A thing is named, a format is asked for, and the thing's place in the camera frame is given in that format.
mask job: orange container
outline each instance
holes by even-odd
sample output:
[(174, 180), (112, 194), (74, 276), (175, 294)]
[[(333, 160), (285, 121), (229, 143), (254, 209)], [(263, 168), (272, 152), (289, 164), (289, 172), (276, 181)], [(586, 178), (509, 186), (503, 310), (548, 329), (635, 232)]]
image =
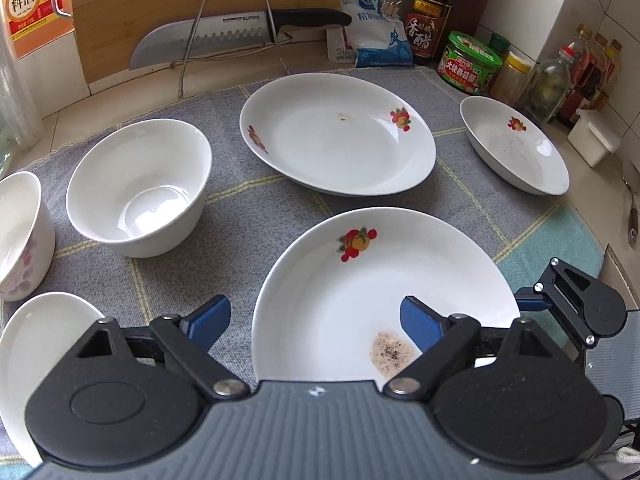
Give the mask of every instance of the orange container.
[[(72, 19), (53, 12), (51, 0), (2, 0), (2, 6), (18, 57), (74, 30)], [(71, 12), (71, 0), (58, 0), (58, 7)]]

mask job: gray cloth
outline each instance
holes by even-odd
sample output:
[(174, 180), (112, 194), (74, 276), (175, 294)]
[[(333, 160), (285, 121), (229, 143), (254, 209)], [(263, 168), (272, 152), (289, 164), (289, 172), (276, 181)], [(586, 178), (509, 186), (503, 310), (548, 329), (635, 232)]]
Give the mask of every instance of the gray cloth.
[[(225, 294), (232, 305), (231, 325), (213, 347), (212, 355), (255, 384), (251, 323), (260, 286), (287, 246), (328, 216), (375, 205), (420, 210), (457, 227), (500, 261), (535, 231), (532, 226), (540, 225), (541, 219), (557, 208), (557, 197), (521, 192), (478, 158), (466, 139), (459, 113), (464, 95), (432, 70), (377, 68), (347, 73), (398, 94), (430, 126), (436, 137), (438, 162), (422, 184), (395, 196), (376, 198), (311, 192), (261, 162), (238, 131), (246, 93), (265, 82), (206, 92), (140, 118), (174, 118), (194, 124), (207, 136), (213, 152), (202, 218), (194, 232), (166, 254), (143, 260), (118, 256), (108, 248), (88, 243), (66, 216), (66, 187), (75, 166), (114, 128), (63, 148), (30, 167), (42, 181), (57, 236), (54, 260), (34, 295), (51, 290), (71, 292), (106, 316), (117, 318), (122, 326), (137, 326), (165, 313), (185, 315), (215, 294)], [(573, 240), (573, 232), (565, 232), (564, 226), (558, 222), (554, 227), (560, 239), (566, 238), (571, 246), (583, 244), (583, 240)], [(595, 241), (590, 239), (588, 243), (593, 245)], [(536, 262), (558, 256), (545, 253), (540, 257), (534, 253), (535, 247), (527, 250)], [(536, 264), (531, 271), (534, 276), (537, 273), (533, 280), (545, 266)], [(511, 281), (514, 288), (533, 284)], [(18, 306), (4, 306), (3, 325)], [(0, 433), (0, 452), (15, 453), (4, 431)]]

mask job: blue and white bag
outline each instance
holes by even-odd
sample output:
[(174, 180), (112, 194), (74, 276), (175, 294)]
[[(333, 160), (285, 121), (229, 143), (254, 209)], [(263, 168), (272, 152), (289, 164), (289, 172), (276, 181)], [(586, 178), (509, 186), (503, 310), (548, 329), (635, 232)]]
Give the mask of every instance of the blue and white bag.
[(342, 0), (342, 10), (351, 16), (345, 31), (349, 44), (357, 50), (356, 67), (412, 65), (404, 25), (381, 8), (381, 0)]

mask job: plastic wrap roll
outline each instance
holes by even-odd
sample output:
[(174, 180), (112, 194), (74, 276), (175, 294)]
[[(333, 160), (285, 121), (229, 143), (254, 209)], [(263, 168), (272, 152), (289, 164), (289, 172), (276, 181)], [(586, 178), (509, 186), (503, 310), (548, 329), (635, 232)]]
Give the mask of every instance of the plastic wrap roll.
[(36, 109), (27, 85), (18, 73), (17, 59), (9, 31), (2, 16), (0, 40), (0, 115), (8, 134), (21, 150), (28, 150), (44, 135), (40, 114)]

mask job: metal stand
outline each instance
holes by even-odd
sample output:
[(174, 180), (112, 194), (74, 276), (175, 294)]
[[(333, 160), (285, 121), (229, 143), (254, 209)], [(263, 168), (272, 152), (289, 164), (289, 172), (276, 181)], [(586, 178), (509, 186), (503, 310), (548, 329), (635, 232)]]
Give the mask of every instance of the metal stand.
[[(266, 5), (267, 5), (267, 17), (269, 20), (269, 25), (271, 27), (271, 35), (273, 36), (273, 45), (268, 45), (268, 46), (264, 46), (255, 50), (251, 50), (249, 52), (241, 52), (240, 54), (230, 54), (230, 55), (217, 55), (217, 56), (209, 56), (209, 57), (203, 57), (203, 58), (196, 58), (196, 59), (189, 59), (189, 54), (191, 52), (191, 45), (193, 44), (193, 38), (195, 38), (196, 35), (196, 31), (198, 29), (198, 24), (200, 23), (200, 18), (202, 17), (202, 11), (204, 9), (204, 5), (207, 2), (207, 0), (202, 0), (200, 3), (200, 9), (198, 10), (198, 14), (196, 15), (195, 19), (193, 20), (193, 25), (191, 25), (191, 32), (189, 34), (189, 40), (187, 41), (187, 48), (184, 51), (184, 59), (182, 60), (182, 67), (180, 69), (180, 83), (178, 86), (178, 99), (182, 99), (184, 97), (184, 72), (187, 68), (187, 63), (189, 61), (215, 61), (215, 60), (219, 60), (219, 59), (230, 59), (230, 58), (234, 58), (234, 57), (244, 57), (244, 56), (248, 56), (250, 54), (256, 54), (257, 52), (262, 52), (263, 50), (268, 50), (270, 48), (275, 47), (278, 50), (278, 57), (280, 58), (280, 62), (282, 63), (282, 67), (285, 70), (285, 73), (287, 75), (291, 74), (291, 70), (289, 70), (289, 67), (287, 67), (287, 64), (284, 62), (284, 60), (282, 59), (282, 51), (280, 50), (280, 42), (278, 41), (278, 33), (275, 29), (275, 25), (273, 23), (273, 15), (271, 14), (271, 4), (269, 3), (269, 0), (264, 0)], [(292, 37), (288, 35), (287, 41), (286, 43), (290, 43), (290, 41), (292, 40)]]

